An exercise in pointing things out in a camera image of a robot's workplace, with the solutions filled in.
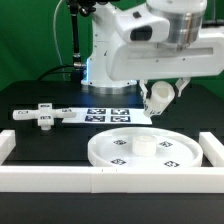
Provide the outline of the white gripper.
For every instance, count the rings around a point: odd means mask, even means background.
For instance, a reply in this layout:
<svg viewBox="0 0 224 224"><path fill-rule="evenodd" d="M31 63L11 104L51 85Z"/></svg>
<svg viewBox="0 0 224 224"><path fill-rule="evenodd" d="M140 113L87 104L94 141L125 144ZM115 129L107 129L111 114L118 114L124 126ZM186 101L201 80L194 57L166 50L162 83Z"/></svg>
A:
<svg viewBox="0 0 224 224"><path fill-rule="evenodd" d="M145 80L179 78L178 96L189 77L219 75L224 70L224 28L208 28L179 50L165 43L126 43L115 33L109 43L106 71L112 80L140 80L143 100L149 99Z"/></svg>

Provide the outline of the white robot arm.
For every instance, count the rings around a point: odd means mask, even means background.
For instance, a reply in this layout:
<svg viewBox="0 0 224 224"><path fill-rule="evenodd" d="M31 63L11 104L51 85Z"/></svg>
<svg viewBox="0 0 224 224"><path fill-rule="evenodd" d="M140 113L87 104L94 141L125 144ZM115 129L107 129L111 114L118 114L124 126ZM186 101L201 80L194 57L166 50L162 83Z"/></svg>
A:
<svg viewBox="0 0 224 224"><path fill-rule="evenodd" d="M224 28L202 27L206 7L207 0L146 0L124 11L97 4L82 85L118 93L139 80L220 74Z"/></svg>

